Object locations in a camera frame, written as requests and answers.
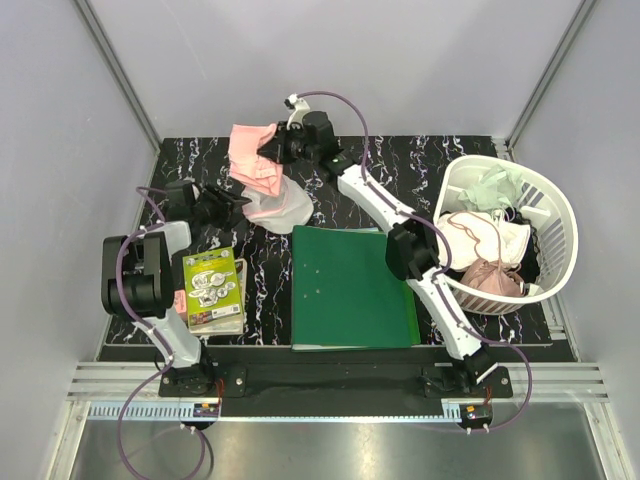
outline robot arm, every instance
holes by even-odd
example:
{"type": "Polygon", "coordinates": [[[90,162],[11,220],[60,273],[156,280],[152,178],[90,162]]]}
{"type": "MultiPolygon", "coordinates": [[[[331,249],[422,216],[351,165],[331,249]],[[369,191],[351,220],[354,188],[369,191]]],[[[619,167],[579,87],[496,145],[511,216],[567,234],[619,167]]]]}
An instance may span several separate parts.
{"type": "Polygon", "coordinates": [[[473,327],[443,275],[436,274],[440,266],[435,234],[409,217],[426,218],[427,212],[416,212],[403,204],[370,175],[363,178],[360,162],[342,153],[326,113],[311,111],[296,95],[287,98],[285,105],[292,110],[289,120],[278,124],[276,136],[258,153],[277,163],[317,162],[329,172],[338,191],[364,209],[387,234],[387,265],[398,279],[407,282],[431,314],[458,367],[460,382],[467,386],[481,383],[497,364],[480,340],[465,331],[473,327]]]}
{"type": "MultiPolygon", "coordinates": [[[[426,218],[428,213],[416,212],[403,204],[370,176],[363,178],[359,162],[342,153],[325,112],[311,111],[307,102],[296,96],[289,97],[285,104],[293,110],[291,117],[279,122],[274,138],[258,153],[281,164],[297,160],[317,162],[329,173],[338,191],[373,218],[387,234],[389,269],[418,295],[442,334],[456,372],[455,381],[463,388],[481,383],[497,364],[490,359],[486,346],[465,331],[473,327],[443,276],[436,274],[440,267],[435,235],[410,218],[426,218]]],[[[215,380],[215,372],[206,348],[173,308],[171,256],[187,248],[206,225],[223,229],[235,226],[244,218],[239,207],[249,200],[213,186],[199,188],[188,180],[172,182],[166,189],[168,221],[129,246],[123,262],[123,286],[136,314],[152,325],[150,329],[136,322],[136,326],[165,357],[172,356],[173,367],[163,375],[164,391],[161,388],[160,394],[193,396],[193,388],[208,389],[215,380]],[[161,332],[173,351],[166,352],[151,330],[161,332]]],[[[116,259],[125,238],[110,237],[104,241],[102,303],[108,313],[129,318],[115,282],[116,259]]]]}

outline pink cloth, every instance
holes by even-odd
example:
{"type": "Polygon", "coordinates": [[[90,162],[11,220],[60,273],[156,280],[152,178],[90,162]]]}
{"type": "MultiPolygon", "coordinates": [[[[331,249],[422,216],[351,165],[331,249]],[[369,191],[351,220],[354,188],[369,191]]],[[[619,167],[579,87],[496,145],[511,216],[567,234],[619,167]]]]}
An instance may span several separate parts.
{"type": "Polygon", "coordinates": [[[229,138],[231,177],[254,190],[277,197],[282,184],[282,165],[258,155],[257,150],[276,133],[277,125],[234,125],[229,138]]]}

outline white laundry basket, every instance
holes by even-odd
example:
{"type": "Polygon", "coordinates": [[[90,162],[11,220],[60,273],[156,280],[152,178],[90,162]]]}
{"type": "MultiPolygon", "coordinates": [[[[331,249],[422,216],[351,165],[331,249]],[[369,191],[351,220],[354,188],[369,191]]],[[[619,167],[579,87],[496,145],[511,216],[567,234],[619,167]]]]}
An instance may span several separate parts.
{"type": "Polygon", "coordinates": [[[446,277],[463,309],[484,315],[504,315],[555,295],[569,280],[578,255],[576,217],[564,194],[539,173],[498,158],[468,155],[449,164],[433,214],[434,223],[441,212],[465,210],[458,200],[460,192],[477,183],[495,165],[518,170],[522,174],[522,195],[514,206],[537,230],[540,277],[536,285],[541,289],[527,297],[503,297],[481,292],[446,277]]]}

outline marble pattern surface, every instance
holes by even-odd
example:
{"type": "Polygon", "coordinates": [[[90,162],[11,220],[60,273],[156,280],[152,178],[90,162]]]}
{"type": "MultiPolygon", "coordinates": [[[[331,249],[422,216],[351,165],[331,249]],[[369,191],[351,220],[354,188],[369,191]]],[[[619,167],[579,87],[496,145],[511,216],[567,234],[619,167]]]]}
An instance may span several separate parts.
{"type": "MultiPolygon", "coordinates": [[[[354,155],[362,155],[363,140],[362,137],[343,137],[341,146],[354,155]]],[[[151,186],[163,188],[168,181],[191,177],[240,193],[242,185],[229,176],[228,145],[228,138],[166,139],[151,186]]],[[[416,209],[433,211],[447,165],[465,154],[495,156],[496,151],[490,137],[372,137],[369,169],[402,202],[416,209]]],[[[285,174],[298,182],[313,201],[314,213],[309,225],[326,228],[374,226],[369,216],[328,185],[324,175],[312,164],[298,162],[285,166],[285,174]]],[[[141,224],[154,221],[154,214],[145,208],[141,224]]],[[[178,267],[181,254],[227,245],[233,246],[236,257],[245,258],[249,265],[247,324],[242,335],[212,337],[209,344],[290,345],[291,235],[276,235],[246,221],[232,232],[207,228],[188,251],[174,257],[176,286],[184,284],[181,267],[178,267]]],[[[419,301],[416,303],[422,343],[440,343],[440,335],[432,328],[429,314],[419,301]]],[[[542,308],[537,304],[500,317],[469,316],[479,331],[491,339],[520,344],[551,343],[542,308]]],[[[119,318],[111,320],[105,343],[151,344],[141,331],[119,318]]]]}

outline book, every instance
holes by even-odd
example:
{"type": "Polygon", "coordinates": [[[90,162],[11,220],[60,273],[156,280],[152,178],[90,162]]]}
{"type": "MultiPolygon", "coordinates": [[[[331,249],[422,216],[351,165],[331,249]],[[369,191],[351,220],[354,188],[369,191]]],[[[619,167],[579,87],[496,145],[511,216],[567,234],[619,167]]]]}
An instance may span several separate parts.
{"type": "Polygon", "coordinates": [[[235,261],[236,275],[240,285],[243,311],[211,320],[201,325],[194,325],[189,331],[194,335],[240,335],[244,332],[247,314],[245,311],[247,292],[247,261],[244,258],[235,261]]]}
{"type": "Polygon", "coordinates": [[[218,248],[182,259],[187,325],[199,333],[205,325],[244,314],[233,250],[218,248]]]}

